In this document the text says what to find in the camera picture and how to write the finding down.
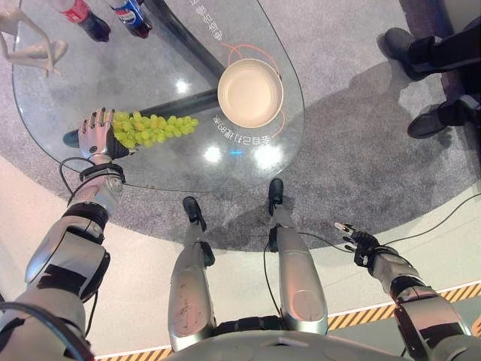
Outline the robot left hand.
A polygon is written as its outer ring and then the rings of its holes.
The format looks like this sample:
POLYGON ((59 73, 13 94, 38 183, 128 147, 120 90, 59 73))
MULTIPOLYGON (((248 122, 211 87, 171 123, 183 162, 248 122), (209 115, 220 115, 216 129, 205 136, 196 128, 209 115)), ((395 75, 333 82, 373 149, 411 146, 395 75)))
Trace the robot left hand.
POLYGON ((126 147, 113 133, 114 109, 98 109, 79 126, 80 154, 95 165, 111 163, 137 153, 137 149, 126 147))

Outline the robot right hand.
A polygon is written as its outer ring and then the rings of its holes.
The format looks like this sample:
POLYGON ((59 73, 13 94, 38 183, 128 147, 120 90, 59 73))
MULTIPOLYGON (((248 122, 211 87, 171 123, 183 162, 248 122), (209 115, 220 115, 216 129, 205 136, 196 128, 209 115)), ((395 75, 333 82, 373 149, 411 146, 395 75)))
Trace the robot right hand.
POLYGON ((378 240, 371 234, 354 229, 349 224, 334 223, 335 229, 341 232, 342 239, 354 247, 346 246, 346 249, 354 252, 354 263, 357 266, 367 268, 371 261, 374 250, 380 246, 378 240))

